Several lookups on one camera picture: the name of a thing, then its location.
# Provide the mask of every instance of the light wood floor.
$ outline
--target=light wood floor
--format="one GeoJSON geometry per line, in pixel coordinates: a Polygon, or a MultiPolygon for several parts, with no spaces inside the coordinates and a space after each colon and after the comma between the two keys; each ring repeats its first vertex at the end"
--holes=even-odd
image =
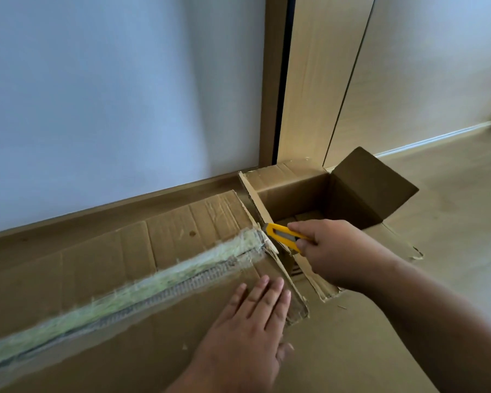
{"type": "MultiPolygon", "coordinates": [[[[491,317],[491,129],[384,161],[420,188],[388,223],[425,254],[420,267],[491,317]]],[[[1,238],[0,270],[230,189],[247,200],[238,179],[226,179],[1,238]]],[[[346,292],[323,304],[305,280],[298,287],[311,318],[285,332],[296,351],[276,391],[436,391],[371,301],[346,292]]]]}

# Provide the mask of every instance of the person's left hand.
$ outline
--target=person's left hand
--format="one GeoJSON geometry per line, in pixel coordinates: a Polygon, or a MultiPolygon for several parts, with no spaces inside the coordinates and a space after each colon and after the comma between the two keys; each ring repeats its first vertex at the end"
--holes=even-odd
{"type": "Polygon", "coordinates": [[[167,393],[180,391],[258,393],[271,389],[293,346],[280,343],[291,292],[277,278],[264,293],[263,276],[242,301],[241,284],[198,346],[193,360],[167,393]]]}

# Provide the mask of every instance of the open cardboard box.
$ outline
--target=open cardboard box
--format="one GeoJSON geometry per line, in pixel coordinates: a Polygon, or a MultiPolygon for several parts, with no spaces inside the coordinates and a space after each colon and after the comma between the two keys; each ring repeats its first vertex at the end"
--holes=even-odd
{"type": "MultiPolygon", "coordinates": [[[[418,188],[361,147],[331,173],[309,160],[291,160],[239,176],[263,223],[345,219],[405,260],[422,257],[384,223],[418,188]]],[[[277,246],[284,267],[291,271],[296,262],[323,301],[339,293],[306,258],[277,246]]]]}
{"type": "Polygon", "coordinates": [[[0,272],[0,390],[161,391],[264,274],[307,317],[263,237],[229,191],[0,272]]]}

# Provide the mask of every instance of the box cutter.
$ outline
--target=box cutter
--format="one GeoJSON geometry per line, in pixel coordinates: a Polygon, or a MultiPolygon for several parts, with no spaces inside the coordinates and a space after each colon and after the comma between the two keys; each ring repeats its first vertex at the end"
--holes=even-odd
{"type": "Polygon", "coordinates": [[[300,253],[300,250],[296,246],[296,240],[303,238],[313,242],[309,237],[306,237],[300,233],[289,230],[287,227],[282,225],[277,225],[275,223],[266,223],[262,230],[271,238],[274,238],[279,243],[287,245],[289,248],[300,253]]]}

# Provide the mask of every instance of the person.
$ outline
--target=person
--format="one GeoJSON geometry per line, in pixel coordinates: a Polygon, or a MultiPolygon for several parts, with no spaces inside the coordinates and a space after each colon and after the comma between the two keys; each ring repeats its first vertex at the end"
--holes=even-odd
{"type": "MultiPolygon", "coordinates": [[[[346,221],[288,224],[313,270],[331,284],[369,297],[441,392],[491,392],[491,324],[464,298],[403,261],[346,221]]],[[[281,343],[291,294],[262,277],[240,285],[184,373],[167,393],[265,392],[284,358],[281,343]]]]}

